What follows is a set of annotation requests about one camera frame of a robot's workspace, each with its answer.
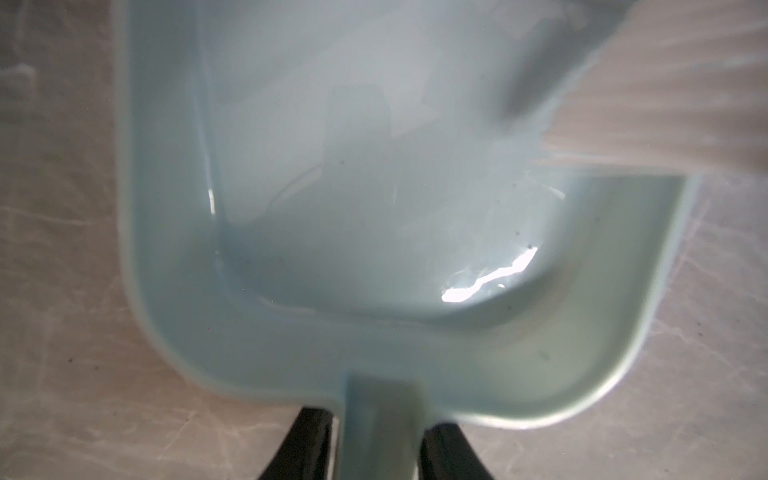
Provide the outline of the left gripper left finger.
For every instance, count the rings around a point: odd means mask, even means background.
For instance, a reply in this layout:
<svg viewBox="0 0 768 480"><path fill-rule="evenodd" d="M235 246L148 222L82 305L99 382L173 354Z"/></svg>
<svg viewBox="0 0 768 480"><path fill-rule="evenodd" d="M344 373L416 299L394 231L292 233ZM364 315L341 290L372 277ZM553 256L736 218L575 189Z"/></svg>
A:
<svg viewBox="0 0 768 480"><path fill-rule="evenodd" d="M258 480L324 480L328 474L333 415L302 408Z"/></svg>

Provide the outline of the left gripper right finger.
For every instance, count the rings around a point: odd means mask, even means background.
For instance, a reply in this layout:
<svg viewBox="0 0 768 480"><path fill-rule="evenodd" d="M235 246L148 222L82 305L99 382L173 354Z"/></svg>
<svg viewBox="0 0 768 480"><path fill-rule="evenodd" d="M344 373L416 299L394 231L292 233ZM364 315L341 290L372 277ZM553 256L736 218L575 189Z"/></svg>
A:
<svg viewBox="0 0 768 480"><path fill-rule="evenodd" d="M419 480L493 480L455 423L424 433L418 458Z"/></svg>

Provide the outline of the grey-blue dustpan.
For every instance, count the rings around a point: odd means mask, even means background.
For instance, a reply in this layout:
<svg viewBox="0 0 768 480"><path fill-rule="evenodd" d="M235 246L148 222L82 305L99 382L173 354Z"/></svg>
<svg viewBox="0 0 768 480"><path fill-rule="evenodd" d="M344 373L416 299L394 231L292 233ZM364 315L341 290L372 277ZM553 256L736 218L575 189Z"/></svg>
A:
<svg viewBox="0 0 768 480"><path fill-rule="evenodd" d="M115 1L121 267L157 351L329 411L337 479L634 363L696 184L541 162L507 90L587 1Z"/></svg>

